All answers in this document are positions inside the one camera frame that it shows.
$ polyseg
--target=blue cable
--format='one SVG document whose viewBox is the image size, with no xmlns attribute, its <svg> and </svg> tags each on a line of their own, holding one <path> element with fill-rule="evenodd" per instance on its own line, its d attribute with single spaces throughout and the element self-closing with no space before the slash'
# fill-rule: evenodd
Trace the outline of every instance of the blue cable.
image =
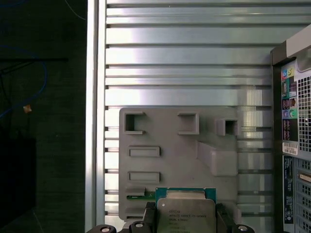
<svg viewBox="0 0 311 233">
<path fill-rule="evenodd" d="M 34 55 L 33 53 L 27 51 L 27 50 L 24 50 L 24 49 L 21 49 L 21 48 L 17 48 L 17 47 L 11 47 L 11 46 L 7 46 L 7 45 L 0 45 L 0 48 L 6 48 L 6 49 L 12 49 L 12 50 L 16 50 L 16 51 L 19 51 L 19 52 L 22 52 L 24 54 L 27 54 L 29 56 L 31 56 L 31 58 L 38 58 L 36 55 Z M 6 115 L 7 113 L 9 113 L 10 111 L 12 111 L 13 109 L 15 108 L 18 108 L 18 107 L 21 107 L 21 106 L 25 106 L 27 105 L 30 101 L 36 99 L 44 90 L 44 88 L 46 87 L 47 85 L 47 80 L 48 80 L 48 71 L 47 71 L 47 67 L 45 65 L 45 63 L 42 61 L 41 64 L 43 65 L 43 69 L 44 69 L 44 83 L 41 87 L 41 89 L 35 93 L 33 96 L 17 103 L 17 104 L 14 104 L 11 108 L 8 108 L 7 110 L 5 110 L 3 113 L 0 114 L 0 119 Z"/>
<path fill-rule="evenodd" d="M 18 1 L 16 3 L 12 3 L 12 4 L 2 4 L 2 5 L 0 5 L 0 8 L 6 8 L 6 7 L 13 7 L 13 6 L 22 5 L 25 1 L 27 1 L 27 0 L 21 0 L 21 1 Z"/>
</svg>

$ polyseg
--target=metal frame edge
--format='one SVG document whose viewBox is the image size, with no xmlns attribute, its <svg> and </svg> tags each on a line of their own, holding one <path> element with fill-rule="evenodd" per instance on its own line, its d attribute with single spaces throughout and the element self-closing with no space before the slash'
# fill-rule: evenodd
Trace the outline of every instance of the metal frame edge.
<svg viewBox="0 0 311 233">
<path fill-rule="evenodd" d="M 96 99 L 97 99 L 98 0 L 87 1 L 86 49 L 86 174 L 85 232 L 92 229 L 96 216 Z"/>
</svg>

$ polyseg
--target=usb port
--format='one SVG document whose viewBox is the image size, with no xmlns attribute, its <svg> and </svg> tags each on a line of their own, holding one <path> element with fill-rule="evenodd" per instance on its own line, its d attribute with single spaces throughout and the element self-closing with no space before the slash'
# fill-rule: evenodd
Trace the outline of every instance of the usb port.
<svg viewBox="0 0 311 233">
<path fill-rule="evenodd" d="M 287 109 L 286 100 L 283 100 L 282 102 L 283 102 L 283 103 L 282 103 L 282 104 L 283 104 L 283 109 Z"/>
</svg>

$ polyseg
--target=gray plastic motherboard tray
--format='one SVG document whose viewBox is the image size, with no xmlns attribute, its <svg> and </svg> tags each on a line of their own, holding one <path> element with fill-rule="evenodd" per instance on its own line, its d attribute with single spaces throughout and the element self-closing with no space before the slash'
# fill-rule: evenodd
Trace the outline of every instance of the gray plastic motherboard tray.
<svg viewBox="0 0 311 233">
<path fill-rule="evenodd" d="M 239 131 L 231 107 L 121 109 L 120 218 L 142 217 L 157 187 L 212 187 L 236 203 Z"/>
</svg>

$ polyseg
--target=sticker label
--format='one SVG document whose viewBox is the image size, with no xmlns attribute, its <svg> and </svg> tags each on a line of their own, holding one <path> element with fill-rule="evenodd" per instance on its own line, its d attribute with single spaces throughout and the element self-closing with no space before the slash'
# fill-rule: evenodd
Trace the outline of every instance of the sticker label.
<svg viewBox="0 0 311 233">
<path fill-rule="evenodd" d="M 282 147 L 284 153 L 298 155 L 298 145 L 294 143 L 283 142 Z"/>
<path fill-rule="evenodd" d="M 284 223 L 294 223 L 294 169 L 293 157 L 283 157 Z"/>
<path fill-rule="evenodd" d="M 286 141 L 298 142 L 297 82 L 294 80 L 294 72 L 294 67 L 281 72 L 282 137 Z M 298 146 L 288 147 L 283 144 L 283 152 L 297 155 Z"/>
<path fill-rule="evenodd" d="M 306 175 L 306 174 L 299 174 L 299 178 L 306 181 L 306 182 L 311 183 L 311 177 Z"/>
</svg>

